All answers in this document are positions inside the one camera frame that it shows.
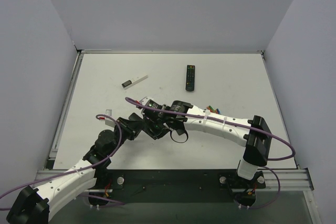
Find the wall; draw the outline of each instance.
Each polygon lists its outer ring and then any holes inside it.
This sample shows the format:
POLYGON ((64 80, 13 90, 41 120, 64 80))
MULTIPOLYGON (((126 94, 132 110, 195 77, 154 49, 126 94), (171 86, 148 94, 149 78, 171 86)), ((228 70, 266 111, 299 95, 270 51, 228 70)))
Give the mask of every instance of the wall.
POLYGON ((297 161, 308 167, 323 223, 334 223, 336 0, 294 0, 266 66, 297 161))
MULTIPOLYGON (((31 181, 51 146, 76 50, 50 0, 0 0, 0 192, 31 181)), ((12 205, 15 194, 0 201, 12 205)), ((0 212, 4 223, 6 212, 0 212)))
POLYGON ((79 49, 265 49, 292 0, 51 0, 79 49))

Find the bolt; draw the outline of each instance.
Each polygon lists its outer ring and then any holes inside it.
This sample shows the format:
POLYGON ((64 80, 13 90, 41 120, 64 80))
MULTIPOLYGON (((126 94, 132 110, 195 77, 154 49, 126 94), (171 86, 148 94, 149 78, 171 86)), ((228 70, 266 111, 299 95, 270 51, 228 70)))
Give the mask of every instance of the bolt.
POLYGON ((124 178, 123 177, 117 178, 117 183, 118 183, 118 185, 124 184, 124 178))
POLYGON ((226 177, 224 177, 224 176, 220 177, 220 178, 219 178, 219 182, 220 182, 221 184, 225 184, 225 182, 226 182, 226 177))
POLYGON ((259 178, 257 178, 257 181, 258 183, 263 184, 265 182, 265 179, 264 177, 260 176, 259 178))

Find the black remote control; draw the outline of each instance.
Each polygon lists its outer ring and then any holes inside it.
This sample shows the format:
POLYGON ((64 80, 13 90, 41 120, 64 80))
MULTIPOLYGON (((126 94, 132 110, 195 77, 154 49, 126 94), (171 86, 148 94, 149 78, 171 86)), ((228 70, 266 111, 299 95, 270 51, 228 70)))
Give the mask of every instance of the black remote control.
POLYGON ((195 89, 195 66, 187 65, 187 78, 185 82, 186 91, 194 91, 195 89))

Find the gray floor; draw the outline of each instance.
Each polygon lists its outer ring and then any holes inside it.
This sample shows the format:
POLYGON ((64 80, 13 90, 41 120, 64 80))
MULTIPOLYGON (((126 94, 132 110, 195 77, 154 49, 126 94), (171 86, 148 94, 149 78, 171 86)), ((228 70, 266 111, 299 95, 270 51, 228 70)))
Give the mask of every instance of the gray floor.
MULTIPOLYGON (((262 204, 275 192, 258 192, 262 204)), ((303 192, 282 192, 279 199, 259 210, 239 210, 235 203, 127 204, 96 211, 77 198, 58 212, 51 224, 107 223, 312 223, 303 192)))

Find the black strap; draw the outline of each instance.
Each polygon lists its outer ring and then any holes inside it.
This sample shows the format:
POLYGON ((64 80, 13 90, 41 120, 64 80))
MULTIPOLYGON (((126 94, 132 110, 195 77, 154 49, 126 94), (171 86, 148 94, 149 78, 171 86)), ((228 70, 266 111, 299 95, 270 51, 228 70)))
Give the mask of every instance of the black strap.
POLYGON ((175 143, 184 144, 184 143, 187 142, 188 139, 189 139, 189 135, 188 135, 187 131, 184 131, 184 134, 187 136, 187 139, 186 139, 184 142, 178 142, 178 141, 174 140, 174 138, 173 138, 173 136, 172 136, 172 131, 170 131, 170 138, 171 138, 175 143))

